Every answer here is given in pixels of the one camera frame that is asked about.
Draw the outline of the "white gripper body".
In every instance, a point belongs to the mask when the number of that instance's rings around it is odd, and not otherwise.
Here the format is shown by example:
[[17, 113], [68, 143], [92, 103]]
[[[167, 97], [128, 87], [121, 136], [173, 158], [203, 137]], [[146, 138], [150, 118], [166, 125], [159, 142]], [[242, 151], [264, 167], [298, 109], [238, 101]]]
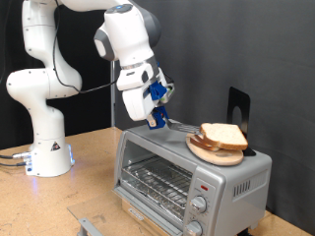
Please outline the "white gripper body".
[[122, 70], [117, 88], [130, 118], [145, 120], [152, 111], [170, 101], [174, 94], [174, 83], [168, 83], [161, 68], [146, 63], [138, 68]]

